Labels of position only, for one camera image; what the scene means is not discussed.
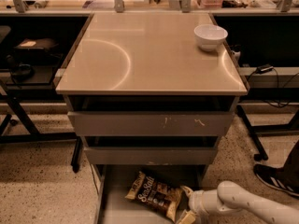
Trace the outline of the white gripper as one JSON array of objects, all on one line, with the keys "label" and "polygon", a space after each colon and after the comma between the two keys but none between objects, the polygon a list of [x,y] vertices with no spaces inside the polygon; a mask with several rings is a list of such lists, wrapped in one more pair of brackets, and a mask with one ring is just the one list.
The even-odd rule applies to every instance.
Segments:
[{"label": "white gripper", "polygon": [[184,210],[176,224],[193,224],[196,215],[210,216],[218,215],[221,212],[222,201],[215,189],[193,191],[187,186],[181,186],[181,188],[189,198],[189,207],[192,211]]}]

